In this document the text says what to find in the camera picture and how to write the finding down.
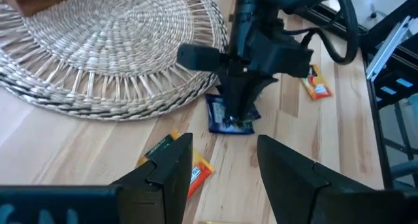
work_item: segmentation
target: yellow snack package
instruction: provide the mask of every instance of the yellow snack package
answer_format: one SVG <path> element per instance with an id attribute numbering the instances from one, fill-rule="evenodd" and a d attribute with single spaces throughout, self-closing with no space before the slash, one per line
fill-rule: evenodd
<path id="1" fill-rule="evenodd" d="M 180 137 L 180 133 L 177 130 L 173 130 L 169 135 L 163 138 L 157 143 L 152 149 L 150 149 L 143 157 L 141 157 L 137 162 L 137 167 L 143 165 L 153 154 L 162 150 L 166 146 L 170 145 L 177 138 Z M 203 158 L 203 156 L 196 150 L 193 150 L 193 163 L 191 167 L 191 181 L 189 187 L 189 193 L 187 194 L 187 199 L 192 196 L 192 194 L 199 188 L 209 177 L 215 169 Z"/>
<path id="2" fill-rule="evenodd" d="M 311 65 L 308 77 L 301 80 L 313 100 L 332 96 L 332 91 L 317 65 Z"/>

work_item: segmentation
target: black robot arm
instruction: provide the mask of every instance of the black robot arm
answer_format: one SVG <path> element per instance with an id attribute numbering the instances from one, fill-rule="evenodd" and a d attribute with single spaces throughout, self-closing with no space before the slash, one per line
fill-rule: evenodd
<path id="1" fill-rule="evenodd" d="M 307 77 L 313 50 L 308 44 L 318 34 L 331 58 L 351 63 L 359 46 L 358 24 L 350 0 L 339 0 L 341 15 L 348 26 L 347 52 L 341 57 L 318 27 L 286 31 L 278 11 L 293 13 L 323 0 L 236 0 L 233 28 L 227 54 L 207 46 L 183 44 L 177 61 L 187 69 L 215 72 L 223 85 L 223 98 L 229 119 L 239 120 L 267 85 L 276 82 L 273 74 Z M 293 35 L 308 33 L 302 42 Z"/>

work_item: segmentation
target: metal frame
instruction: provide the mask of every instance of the metal frame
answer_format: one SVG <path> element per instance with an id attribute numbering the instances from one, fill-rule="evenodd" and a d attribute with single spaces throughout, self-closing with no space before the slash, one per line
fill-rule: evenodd
<path id="1" fill-rule="evenodd" d="M 382 42 L 379 51 L 373 57 L 372 62 L 366 69 L 366 77 L 368 80 L 374 82 L 379 76 L 381 70 L 383 70 L 387 63 L 387 60 L 389 60 L 395 48 L 402 43 L 403 38 L 409 31 L 409 24 L 411 21 L 413 21 L 411 17 L 407 16 L 402 22 L 397 23 L 388 34 L 387 38 Z"/>
<path id="2" fill-rule="evenodd" d="M 398 122 L 400 135 L 402 137 L 402 141 L 405 145 L 405 153 L 408 156 L 408 161 L 414 160 L 414 153 L 410 144 L 410 140 L 408 138 L 408 133 L 406 132 L 406 126 L 404 117 L 402 116 L 402 111 L 400 109 L 399 103 L 394 104 L 394 112 L 396 114 L 396 120 Z M 414 172 L 412 174 L 413 182 L 415 184 L 415 187 L 418 187 L 418 174 Z"/>
<path id="3" fill-rule="evenodd" d="M 364 68 L 366 68 L 369 64 L 368 58 L 366 58 L 367 54 L 362 52 L 363 55 L 363 64 Z M 383 185 L 385 189 L 393 189 L 394 183 L 391 174 L 391 167 L 389 165 L 389 159 L 387 157 L 386 146 L 384 144 L 384 137 L 383 131 L 381 128 L 380 116 L 379 116 L 379 108 L 378 103 L 376 102 L 376 98 L 373 97 L 376 95 L 373 82 L 370 80 L 366 80 L 367 82 L 367 90 L 370 99 L 370 107 L 372 109 L 372 119 L 373 119 L 373 126 L 374 132 L 376 134 L 376 144 L 378 146 L 378 154 L 379 154 L 379 162 L 381 168 L 381 174 L 383 178 Z"/>
<path id="4" fill-rule="evenodd" d="M 377 44 L 387 38 L 387 35 L 398 22 L 401 22 L 406 16 L 411 16 L 412 18 L 418 17 L 417 4 L 418 0 L 407 0 L 370 30 L 361 25 L 359 26 L 364 68 L 366 68 L 369 64 L 369 57 L 377 54 Z M 330 21 L 335 19 L 337 14 L 336 11 L 323 4 L 317 5 L 309 10 L 300 9 L 295 13 L 318 26 L 327 25 Z M 332 25 L 326 26 L 326 29 L 340 38 L 347 40 L 346 25 L 342 19 L 337 19 Z M 397 103 L 399 100 L 418 92 L 418 54 L 414 52 L 415 50 L 411 49 L 411 47 L 414 46 L 413 44 L 417 43 L 418 34 L 412 36 L 406 42 L 399 45 L 386 63 L 386 67 L 381 71 L 378 78 L 376 78 L 376 81 L 367 81 L 383 183 L 386 189 L 392 189 L 394 187 L 394 183 L 392 180 L 391 168 L 389 166 L 385 146 L 389 141 L 383 137 L 379 109 L 389 104 Z M 396 83 L 399 78 L 403 78 L 410 83 L 414 83 L 414 85 L 410 88 L 401 88 Z M 396 85 L 398 88 L 396 95 L 388 95 L 388 93 L 382 91 L 381 87 L 387 85 L 388 83 Z M 382 101 L 377 101 L 376 96 L 384 97 L 380 97 Z M 392 142 L 390 142 L 388 146 L 396 148 L 401 152 L 406 152 L 407 154 L 416 152 L 415 149 L 410 146 L 403 147 Z"/>
<path id="5" fill-rule="evenodd" d="M 391 167 L 393 179 L 407 175 L 416 175 L 418 171 L 418 161 L 408 161 Z"/>

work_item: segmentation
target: snack wrapper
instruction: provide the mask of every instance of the snack wrapper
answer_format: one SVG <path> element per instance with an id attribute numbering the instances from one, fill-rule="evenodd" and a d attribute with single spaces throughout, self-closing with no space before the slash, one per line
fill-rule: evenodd
<path id="1" fill-rule="evenodd" d="M 223 95 L 223 86 L 219 85 L 216 86 L 217 91 L 219 92 L 220 95 Z M 259 111 L 257 110 L 257 108 L 255 107 L 254 103 L 250 106 L 247 114 L 244 116 L 244 119 L 242 119 L 242 121 L 250 121 L 253 122 L 254 120 L 258 120 L 261 119 L 261 115 L 259 113 Z"/>
<path id="2" fill-rule="evenodd" d="M 193 150 L 193 163 L 191 166 L 191 179 L 187 199 L 194 194 L 215 169 L 196 150 Z"/>
<path id="3" fill-rule="evenodd" d="M 219 95 L 205 94 L 208 110 L 209 132 L 230 135 L 251 135 L 252 121 L 229 121 L 225 119 L 225 105 Z"/>
<path id="4" fill-rule="evenodd" d="M 332 96 L 332 91 L 317 65 L 311 65 L 308 77 L 301 80 L 313 100 Z"/>
<path id="5" fill-rule="evenodd" d="M 152 149 L 150 149 L 143 157 L 138 160 L 137 167 L 143 165 L 150 160 L 155 153 L 170 145 L 177 138 L 180 137 L 180 133 L 177 130 L 173 130 L 169 135 L 163 138 Z M 215 169 L 203 158 L 203 156 L 196 150 L 193 150 L 193 162 L 191 167 L 191 181 L 189 186 L 189 193 L 187 199 L 203 185 L 204 181 L 215 171 Z"/>

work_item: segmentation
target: woven placemat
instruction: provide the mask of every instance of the woven placemat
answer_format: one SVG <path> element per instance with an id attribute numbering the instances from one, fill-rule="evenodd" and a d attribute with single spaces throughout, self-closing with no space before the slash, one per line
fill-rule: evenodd
<path id="1" fill-rule="evenodd" d="M 215 81 L 176 62 L 182 43 L 227 44 L 212 0 L 66 0 L 29 18 L 0 2 L 0 86 L 81 118 L 139 120 Z"/>

